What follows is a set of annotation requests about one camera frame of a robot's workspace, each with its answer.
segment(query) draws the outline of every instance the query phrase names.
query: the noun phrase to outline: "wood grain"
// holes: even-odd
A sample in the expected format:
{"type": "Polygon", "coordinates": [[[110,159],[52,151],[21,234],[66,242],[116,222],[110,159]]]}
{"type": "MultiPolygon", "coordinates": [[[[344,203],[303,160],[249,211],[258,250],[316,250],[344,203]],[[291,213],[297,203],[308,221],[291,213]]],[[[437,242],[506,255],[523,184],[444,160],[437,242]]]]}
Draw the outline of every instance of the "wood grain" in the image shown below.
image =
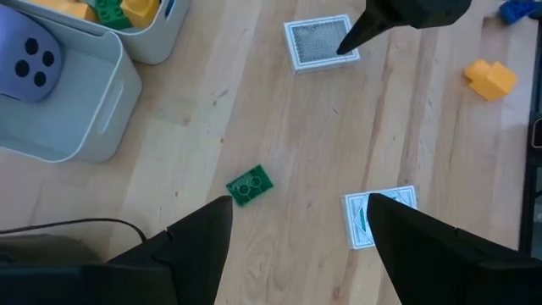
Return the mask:
{"type": "MultiPolygon", "coordinates": [[[[422,211],[517,247],[536,22],[505,27],[475,0],[453,26],[397,28],[361,63],[293,76],[282,24],[349,12],[339,0],[198,0],[172,56],[138,65],[144,90],[106,164],[0,152],[2,228],[120,217],[149,236],[256,164],[275,188],[235,209],[217,304],[399,304],[374,249],[348,250],[340,196],[415,185],[422,211]],[[519,78],[486,103],[462,70],[500,61],[519,78]]],[[[117,225],[50,230],[104,258],[133,247],[117,225]]]]}

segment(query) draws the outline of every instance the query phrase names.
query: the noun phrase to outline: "hole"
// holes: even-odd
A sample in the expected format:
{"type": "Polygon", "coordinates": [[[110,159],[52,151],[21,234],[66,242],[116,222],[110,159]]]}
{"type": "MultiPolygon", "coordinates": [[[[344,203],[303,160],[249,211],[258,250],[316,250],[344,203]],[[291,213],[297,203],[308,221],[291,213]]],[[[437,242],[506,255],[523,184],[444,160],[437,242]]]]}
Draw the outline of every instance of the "hole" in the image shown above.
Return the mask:
{"type": "Polygon", "coordinates": [[[171,13],[171,9],[173,8],[174,4],[175,4],[175,0],[168,0],[168,4],[166,6],[166,13],[165,13],[166,19],[168,18],[169,13],[171,13]]]}
{"type": "Polygon", "coordinates": [[[239,186],[239,193],[241,195],[248,195],[248,192],[250,191],[250,187],[248,186],[239,186]]]}
{"type": "Polygon", "coordinates": [[[46,67],[51,67],[54,64],[54,55],[50,51],[45,51],[41,60],[46,67]]]}
{"type": "Polygon", "coordinates": [[[262,184],[262,180],[259,177],[252,177],[251,179],[252,187],[260,187],[261,184],[262,184]]]}
{"type": "Polygon", "coordinates": [[[39,46],[37,40],[34,38],[28,38],[25,43],[25,50],[29,55],[34,55],[37,53],[39,46]]]}
{"type": "Polygon", "coordinates": [[[45,85],[46,81],[47,81],[47,77],[45,76],[45,73],[38,72],[36,73],[36,75],[34,75],[34,84],[36,84],[36,86],[41,87],[45,85]]]}
{"type": "Polygon", "coordinates": [[[18,77],[26,77],[30,73],[30,65],[26,60],[20,60],[15,64],[15,74],[18,77]]]}

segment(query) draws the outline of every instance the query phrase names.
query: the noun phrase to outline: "card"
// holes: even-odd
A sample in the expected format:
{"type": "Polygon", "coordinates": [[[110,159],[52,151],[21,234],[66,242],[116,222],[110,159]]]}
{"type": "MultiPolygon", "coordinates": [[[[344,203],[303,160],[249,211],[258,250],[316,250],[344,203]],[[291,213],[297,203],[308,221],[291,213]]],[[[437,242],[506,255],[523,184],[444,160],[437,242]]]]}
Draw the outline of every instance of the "card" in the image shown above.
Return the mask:
{"type": "Polygon", "coordinates": [[[373,233],[367,220],[368,198],[371,193],[382,194],[408,207],[418,209],[414,186],[344,195],[342,205],[351,249],[374,247],[373,233]]]}

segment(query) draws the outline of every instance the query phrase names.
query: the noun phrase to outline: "black cable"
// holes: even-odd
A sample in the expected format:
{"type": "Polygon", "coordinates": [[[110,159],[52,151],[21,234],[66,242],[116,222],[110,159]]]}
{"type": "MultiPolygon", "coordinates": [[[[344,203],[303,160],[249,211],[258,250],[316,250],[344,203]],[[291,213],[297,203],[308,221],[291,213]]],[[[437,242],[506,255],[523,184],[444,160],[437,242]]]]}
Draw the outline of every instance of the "black cable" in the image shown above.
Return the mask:
{"type": "Polygon", "coordinates": [[[123,224],[123,225],[128,225],[130,228],[134,229],[135,232],[137,232],[137,235],[141,238],[141,242],[145,242],[147,240],[147,237],[145,236],[143,231],[141,231],[135,225],[133,225],[133,224],[131,224],[129,222],[126,222],[124,220],[109,219],[109,218],[76,219],[76,220],[69,220],[69,221],[59,221],[59,222],[56,222],[56,223],[44,224],[44,225],[29,225],[29,226],[20,227],[20,228],[0,230],[0,235],[12,234],[12,233],[20,233],[20,232],[25,232],[25,231],[29,231],[29,230],[38,230],[38,229],[51,228],[51,227],[55,227],[55,226],[59,226],[59,225],[80,224],[80,223],[85,223],[85,222],[114,222],[114,223],[119,223],[119,224],[123,224]]]}

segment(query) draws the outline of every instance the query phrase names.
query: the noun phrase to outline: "gray plastic bin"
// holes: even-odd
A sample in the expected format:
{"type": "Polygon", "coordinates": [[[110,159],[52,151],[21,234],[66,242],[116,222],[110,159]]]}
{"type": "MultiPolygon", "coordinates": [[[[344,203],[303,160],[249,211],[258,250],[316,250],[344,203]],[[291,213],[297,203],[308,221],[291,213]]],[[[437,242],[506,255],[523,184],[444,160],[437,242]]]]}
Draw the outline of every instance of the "gray plastic bin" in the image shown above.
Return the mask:
{"type": "Polygon", "coordinates": [[[35,17],[62,46],[58,84],[40,103],[0,95],[0,147],[45,162],[113,156],[128,124],[141,79],[113,32],[93,36],[35,17]]]}
{"type": "Polygon", "coordinates": [[[60,14],[24,0],[0,0],[0,3],[98,36],[107,31],[113,31],[124,43],[130,57],[144,64],[159,64],[171,54],[177,35],[179,35],[180,26],[190,6],[190,0],[162,0],[154,21],[146,29],[114,30],[90,21],[60,14]],[[174,2],[168,16],[166,16],[169,1],[174,2]]]}

